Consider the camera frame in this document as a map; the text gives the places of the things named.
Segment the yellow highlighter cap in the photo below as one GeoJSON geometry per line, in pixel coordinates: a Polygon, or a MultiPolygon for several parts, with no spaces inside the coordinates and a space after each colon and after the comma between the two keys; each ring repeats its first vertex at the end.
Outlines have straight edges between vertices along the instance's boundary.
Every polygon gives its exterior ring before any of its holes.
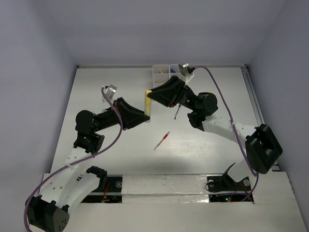
{"type": "Polygon", "coordinates": [[[147,98],[147,97],[148,97],[148,94],[151,93],[151,92],[152,92],[151,90],[146,90],[146,91],[145,91],[145,97],[147,98]]]}

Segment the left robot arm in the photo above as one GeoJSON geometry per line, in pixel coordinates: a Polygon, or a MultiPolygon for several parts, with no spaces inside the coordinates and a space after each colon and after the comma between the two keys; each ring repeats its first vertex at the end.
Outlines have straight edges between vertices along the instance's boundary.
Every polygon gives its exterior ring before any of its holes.
{"type": "Polygon", "coordinates": [[[82,110],[77,114],[77,139],[64,166],[44,179],[26,201],[24,225],[27,231],[30,225],[46,232],[63,231],[77,205],[90,192],[107,187],[107,172],[91,166],[90,161],[116,142],[102,149],[105,137],[99,131],[119,125],[122,133],[150,120],[148,113],[132,107],[123,98],[107,102],[110,107],[102,113],[82,110]]]}

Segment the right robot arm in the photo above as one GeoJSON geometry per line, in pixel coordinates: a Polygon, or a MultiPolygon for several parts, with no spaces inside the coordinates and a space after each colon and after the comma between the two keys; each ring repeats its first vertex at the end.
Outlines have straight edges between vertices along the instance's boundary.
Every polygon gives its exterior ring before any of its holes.
{"type": "Polygon", "coordinates": [[[179,104],[190,109],[192,112],[187,116],[193,128],[217,134],[240,146],[241,151],[245,152],[244,158],[226,170],[222,178],[226,189],[234,189],[247,176],[266,174],[283,153],[270,126],[248,126],[219,116],[216,114],[218,101],[214,94],[201,92],[196,95],[176,76],[151,89],[147,96],[166,107],[179,104]]]}

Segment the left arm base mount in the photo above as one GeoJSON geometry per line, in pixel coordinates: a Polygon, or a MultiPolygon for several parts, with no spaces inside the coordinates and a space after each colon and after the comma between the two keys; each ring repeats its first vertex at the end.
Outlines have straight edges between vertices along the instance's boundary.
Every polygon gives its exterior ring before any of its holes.
{"type": "Polygon", "coordinates": [[[107,171],[97,166],[91,166],[86,173],[92,173],[99,178],[98,187],[89,193],[82,203],[121,203],[122,175],[108,175],[107,171]]]}

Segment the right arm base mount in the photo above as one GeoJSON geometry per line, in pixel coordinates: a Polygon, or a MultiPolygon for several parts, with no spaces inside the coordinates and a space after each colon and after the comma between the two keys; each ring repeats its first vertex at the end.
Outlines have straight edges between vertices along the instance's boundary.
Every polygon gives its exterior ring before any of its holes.
{"type": "Polygon", "coordinates": [[[204,189],[209,193],[209,201],[211,203],[231,203],[231,202],[252,202],[251,183],[249,177],[243,178],[239,182],[235,182],[229,175],[231,167],[222,175],[211,175],[207,177],[204,189]]]}

